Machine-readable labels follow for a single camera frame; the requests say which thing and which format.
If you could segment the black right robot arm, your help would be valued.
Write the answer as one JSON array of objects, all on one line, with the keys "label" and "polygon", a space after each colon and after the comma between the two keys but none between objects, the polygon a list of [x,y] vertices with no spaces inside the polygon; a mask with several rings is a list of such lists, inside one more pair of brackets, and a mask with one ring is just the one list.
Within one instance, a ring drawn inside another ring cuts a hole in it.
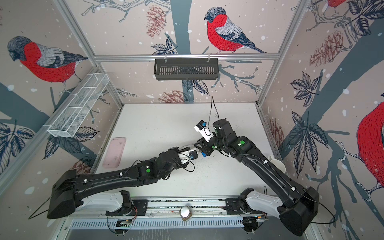
[{"label": "black right robot arm", "polygon": [[305,188],[276,167],[247,137],[238,137],[226,119],[214,122],[211,132],[207,123],[198,122],[194,129],[202,135],[195,143],[206,156],[214,151],[224,152],[256,173],[276,194],[262,194],[253,188],[245,189],[238,197],[240,211],[266,213],[280,219],[294,235],[302,236],[319,210],[319,193]]}]

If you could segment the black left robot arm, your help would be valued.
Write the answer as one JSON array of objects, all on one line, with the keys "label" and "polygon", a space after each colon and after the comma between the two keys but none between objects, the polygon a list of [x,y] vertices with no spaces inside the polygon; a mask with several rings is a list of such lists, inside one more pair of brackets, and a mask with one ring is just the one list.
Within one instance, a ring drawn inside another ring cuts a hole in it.
[{"label": "black left robot arm", "polygon": [[47,218],[52,220],[67,217],[84,204],[83,199],[98,193],[165,181],[174,170],[185,170],[197,158],[197,149],[187,147],[179,150],[175,147],[161,152],[156,158],[138,160],[131,167],[122,170],[92,175],[80,175],[76,170],[68,170],[52,187]]}]

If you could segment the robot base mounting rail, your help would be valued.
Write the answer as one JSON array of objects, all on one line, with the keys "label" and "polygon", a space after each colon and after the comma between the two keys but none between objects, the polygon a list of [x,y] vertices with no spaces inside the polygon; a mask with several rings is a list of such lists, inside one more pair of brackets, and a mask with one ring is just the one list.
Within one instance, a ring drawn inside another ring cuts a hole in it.
[{"label": "robot base mounting rail", "polygon": [[260,211],[246,213],[239,200],[138,200],[127,216],[105,216],[98,219],[75,219],[70,230],[110,230],[125,234],[133,230],[250,228],[252,231],[268,220]]}]

